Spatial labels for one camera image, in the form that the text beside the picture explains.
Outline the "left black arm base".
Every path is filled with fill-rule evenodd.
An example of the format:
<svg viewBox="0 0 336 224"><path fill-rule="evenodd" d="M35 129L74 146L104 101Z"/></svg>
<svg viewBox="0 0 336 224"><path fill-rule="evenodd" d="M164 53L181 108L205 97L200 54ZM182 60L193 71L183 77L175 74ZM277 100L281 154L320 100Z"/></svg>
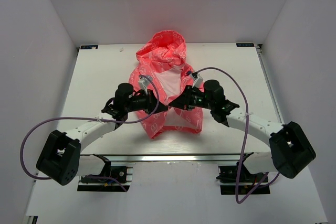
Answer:
<svg viewBox="0 0 336 224"><path fill-rule="evenodd" d="M126 193L132 182L133 167L112 165L99 175L81 176L77 191Z"/></svg>

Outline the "pink patterned hooded jacket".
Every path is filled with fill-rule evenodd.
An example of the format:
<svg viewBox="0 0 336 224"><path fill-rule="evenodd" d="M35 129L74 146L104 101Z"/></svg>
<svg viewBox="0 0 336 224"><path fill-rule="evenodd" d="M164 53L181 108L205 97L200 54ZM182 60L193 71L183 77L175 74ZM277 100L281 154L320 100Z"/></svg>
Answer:
<svg viewBox="0 0 336 224"><path fill-rule="evenodd" d="M139 76L153 79L160 102L168 105L176 99L194 80L187 75L193 67L186 62L187 47L184 38L176 31L164 30L156 33L152 39L136 52L138 65L129 77L129 83L139 90ZM136 112L142 119L141 125L149 138L155 138L166 131L180 131L197 134L202 131L203 111L195 108L191 111L169 107L167 111L145 118L143 111Z"/></svg>

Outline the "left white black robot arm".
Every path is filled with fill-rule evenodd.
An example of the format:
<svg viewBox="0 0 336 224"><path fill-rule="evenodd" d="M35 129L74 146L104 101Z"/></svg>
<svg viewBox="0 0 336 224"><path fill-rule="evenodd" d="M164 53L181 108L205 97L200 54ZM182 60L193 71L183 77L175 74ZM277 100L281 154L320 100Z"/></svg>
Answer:
<svg viewBox="0 0 336 224"><path fill-rule="evenodd" d="M159 114L167 110L153 90L135 91L133 85L122 83L97 118L67 132L52 131L36 167L60 185L70 183L76 176L89 176L104 182L110 178L111 162L104 156L82 156L81 152L98 138L118 129L130 112Z"/></svg>

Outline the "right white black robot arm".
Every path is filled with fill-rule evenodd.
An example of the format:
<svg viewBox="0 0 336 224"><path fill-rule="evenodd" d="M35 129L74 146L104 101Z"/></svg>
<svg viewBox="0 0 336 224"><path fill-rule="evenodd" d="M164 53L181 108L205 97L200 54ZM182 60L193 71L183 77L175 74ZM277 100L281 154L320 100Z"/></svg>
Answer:
<svg viewBox="0 0 336 224"><path fill-rule="evenodd" d="M316 153L298 123L281 124L244 112L226 99L216 80L204 83L204 90L187 85L169 104L181 110L208 109L213 119L227 127L247 132L265 143L270 151L247 154L237 168L238 177L247 182L256 174L279 172L293 179L315 158Z"/></svg>

